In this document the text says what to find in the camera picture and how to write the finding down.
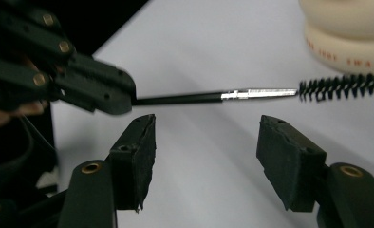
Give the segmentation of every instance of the spoolie brush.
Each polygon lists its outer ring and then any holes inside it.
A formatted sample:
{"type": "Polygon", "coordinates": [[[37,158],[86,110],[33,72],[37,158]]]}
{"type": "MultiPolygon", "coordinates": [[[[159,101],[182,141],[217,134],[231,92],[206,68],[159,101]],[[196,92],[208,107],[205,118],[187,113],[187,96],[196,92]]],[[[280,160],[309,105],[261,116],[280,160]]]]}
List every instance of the spoolie brush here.
{"type": "Polygon", "coordinates": [[[348,98],[350,94],[354,97],[364,97],[365,94],[374,93],[374,74],[367,75],[343,75],[342,77],[311,80],[307,84],[301,82],[299,85],[299,96],[301,101],[307,97],[312,101],[313,97],[317,102],[332,100],[334,96],[341,99],[348,98]]]}
{"type": "Polygon", "coordinates": [[[364,97],[374,93],[374,74],[343,75],[341,77],[305,81],[299,88],[249,88],[227,91],[193,93],[175,96],[143,98],[134,101],[137,105],[182,105],[198,103],[221,103],[224,101],[248,101],[264,99],[280,99],[299,96],[301,101],[310,101],[313,97],[317,102],[332,100],[334,97],[364,97]]]}

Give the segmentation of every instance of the mascara wand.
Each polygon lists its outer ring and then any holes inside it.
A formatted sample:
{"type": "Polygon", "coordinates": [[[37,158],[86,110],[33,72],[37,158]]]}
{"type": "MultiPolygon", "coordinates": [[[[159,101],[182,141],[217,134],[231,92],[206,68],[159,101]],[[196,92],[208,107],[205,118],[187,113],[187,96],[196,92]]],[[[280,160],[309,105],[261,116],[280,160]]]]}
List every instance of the mascara wand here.
{"type": "Polygon", "coordinates": [[[335,78],[305,81],[299,84],[299,88],[249,88],[234,89],[228,91],[196,93],[177,96],[165,96],[156,98],[143,98],[134,101],[133,105],[182,105],[222,103],[224,101],[242,101],[258,99],[279,99],[299,96],[300,101],[310,101],[313,97],[317,102],[332,100],[334,95],[339,100],[342,96],[348,98],[350,94],[354,98],[364,97],[368,93],[374,93],[374,75],[343,75],[335,78]]]}

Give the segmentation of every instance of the white surface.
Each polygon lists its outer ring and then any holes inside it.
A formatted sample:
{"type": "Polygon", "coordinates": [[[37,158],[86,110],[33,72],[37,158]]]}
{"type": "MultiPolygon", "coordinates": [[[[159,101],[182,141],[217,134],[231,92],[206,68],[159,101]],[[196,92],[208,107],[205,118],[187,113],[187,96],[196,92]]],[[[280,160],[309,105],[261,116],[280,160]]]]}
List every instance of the white surface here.
{"type": "MultiPolygon", "coordinates": [[[[298,87],[338,75],[310,56],[297,1],[154,0],[95,57],[126,69],[138,97],[246,87],[298,87]]],[[[104,159],[129,123],[157,116],[157,158],[144,210],[119,227],[317,227],[285,211],[255,157],[261,115],[283,119],[328,152],[374,175],[374,96],[323,104],[269,102],[135,107],[94,114],[53,105],[61,184],[104,159]]]]}

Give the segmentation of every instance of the brass screw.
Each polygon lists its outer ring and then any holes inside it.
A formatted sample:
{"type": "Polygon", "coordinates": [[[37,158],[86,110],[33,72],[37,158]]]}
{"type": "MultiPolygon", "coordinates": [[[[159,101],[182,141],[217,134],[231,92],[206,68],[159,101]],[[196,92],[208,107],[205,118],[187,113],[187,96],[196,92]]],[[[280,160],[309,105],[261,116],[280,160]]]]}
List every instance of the brass screw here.
{"type": "Polygon", "coordinates": [[[43,15],[43,21],[45,22],[45,25],[52,26],[54,24],[53,17],[50,14],[43,15]]]}
{"type": "Polygon", "coordinates": [[[102,168],[100,163],[90,163],[81,169],[81,172],[85,174],[93,174],[98,172],[102,168]]]}
{"type": "Polygon", "coordinates": [[[341,169],[341,172],[347,174],[350,177],[360,178],[363,176],[363,172],[353,166],[348,166],[348,165],[341,166],[340,169],[341,169]]]}
{"type": "Polygon", "coordinates": [[[67,53],[70,50],[69,43],[67,41],[60,42],[59,48],[62,53],[67,53]]]}
{"type": "Polygon", "coordinates": [[[38,73],[33,76],[33,83],[35,83],[37,86],[42,86],[46,83],[46,78],[43,74],[38,73]]]}

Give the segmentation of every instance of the white jar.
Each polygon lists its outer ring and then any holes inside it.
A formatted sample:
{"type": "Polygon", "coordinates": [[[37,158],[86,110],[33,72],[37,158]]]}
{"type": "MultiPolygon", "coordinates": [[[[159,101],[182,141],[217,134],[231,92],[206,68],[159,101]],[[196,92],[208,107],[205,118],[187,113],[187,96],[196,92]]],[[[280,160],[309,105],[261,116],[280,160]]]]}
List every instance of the white jar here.
{"type": "Polygon", "coordinates": [[[313,55],[345,73],[374,73],[374,0],[299,0],[313,55]]]}

